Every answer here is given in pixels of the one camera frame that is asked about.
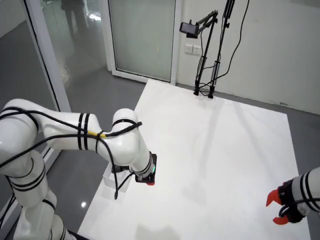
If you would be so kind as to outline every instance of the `gray floor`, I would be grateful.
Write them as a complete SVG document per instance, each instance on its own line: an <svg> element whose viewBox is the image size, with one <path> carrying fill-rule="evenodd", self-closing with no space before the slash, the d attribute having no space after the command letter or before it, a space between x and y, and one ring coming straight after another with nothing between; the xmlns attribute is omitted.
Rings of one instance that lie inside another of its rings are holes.
<svg viewBox="0 0 320 240"><path fill-rule="evenodd" d="M93 48L98 45L93 41L95 37L88 38L86 41L78 40L75 47L72 48L73 50L67 51L66 49L71 49L69 45L74 43L68 39L70 38L68 36L69 29L66 21L62 20L65 16L59 7L60 4L57 3L51 8L45 9L44 14L48 28L52 27L50 36L53 44L58 44L59 41L61 44L63 43L57 47L57 49L61 49L61 52L56 55L60 70L62 69L62 77L68 82L66 91L71 109L73 112L96 114L101 127L108 131L115 111L120 108L134 109L145 85L112 76L102 64L105 61L101 58L103 56L101 53L104 50L99 51ZM59 25L56 33L53 29L55 23ZM99 30L99 28L93 28L91 28L92 31ZM320 148L318 146L320 143L320 116L221 93L217 93L216 96L286 113L299 173L302 174L320 166ZM62 217L69 230L78 231L102 180L102 174L107 164L94 152L63 151L49 171L48 182L58 198L56 213ZM81 207L82 202L86 202L86 207ZM311 239L319 239L320 219L316 214L311 214L308 217L308 222ZM12 238L13 231L6 239Z"/></svg>
<svg viewBox="0 0 320 240"><path fill-rule="evenodd" d="M69 88L70 104L75 112L96 114L106 130L110 129L112 116L117 109L135 108L145 86L143 83L114 77L105 69L88 78L90 82L83 78L81 84ZM88 88L95 90L96 94L91 94ZM320 116L222 93L216 96L286 113L299 174L320 166ZM78 231L106 167L107 162L94 152L64 151L51 168L48 180L58 197L56 213L71 231ZM85 208L81 208L82 202L87 203ZM311 213L308 223L311 239L319 239L318 216Z"/></svg>

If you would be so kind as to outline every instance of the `wall outlet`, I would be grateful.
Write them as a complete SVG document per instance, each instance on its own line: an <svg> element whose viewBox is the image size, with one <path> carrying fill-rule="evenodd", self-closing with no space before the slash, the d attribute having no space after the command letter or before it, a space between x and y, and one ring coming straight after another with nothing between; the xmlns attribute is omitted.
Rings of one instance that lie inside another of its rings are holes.
<svg viewBox="0 0 320 240"><path fill-rule="evenodd" d="M194 55L200 55L202 53L201 46L193 45L192 53Z"/></svg>
<svg viewBox="0 0 320 240"><path fill-rule="evenodd" d="M192 44L186 44L184 47L184 52L187 54L192 54L194 46Z"/></svg>

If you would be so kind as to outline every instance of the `white table surface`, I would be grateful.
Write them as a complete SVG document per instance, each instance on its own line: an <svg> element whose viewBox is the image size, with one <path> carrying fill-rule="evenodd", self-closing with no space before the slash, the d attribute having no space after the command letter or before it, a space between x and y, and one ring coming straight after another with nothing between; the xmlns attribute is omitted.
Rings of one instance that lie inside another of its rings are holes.
<svg viewBox="0 0 320 240"><path fill-rule="evenodd" d="M268 193L298 175L286 114L149 80L135 109L155 186L101 182L79 234L93 240L310 240L276 225Z"/></svg>

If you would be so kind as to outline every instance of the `robotic arm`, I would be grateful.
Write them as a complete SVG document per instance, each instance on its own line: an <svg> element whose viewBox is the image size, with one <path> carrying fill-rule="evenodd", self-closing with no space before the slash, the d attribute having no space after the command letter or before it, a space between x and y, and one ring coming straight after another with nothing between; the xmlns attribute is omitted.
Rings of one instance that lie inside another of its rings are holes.
<svg viewBox="0 0 320 240"><path fill-rule="evenodd" d="M148 150L140 125L135 112L126 108L114 114L111 132L105 132L94 114L52 111L23 99L9 101L0 113L0 174L7 176L23 206L14 239L75 239L54 214L57 199L48 187L44 160L34 150L37 146L96 151L112 164L117 199L123 183L118 186L116 166L127 166L136 182L155 183L157 156ZM34 144L40 130L44 140Z"/></svg>
<svg viewBox="0 0 320 240"><path fill-rule="evenodd" d="M320 167L308 171L283 183L271 191L266 206L273 201L283 205L279 217L273 222L278 225L298 223L311 211L320 213Z"/></svg>

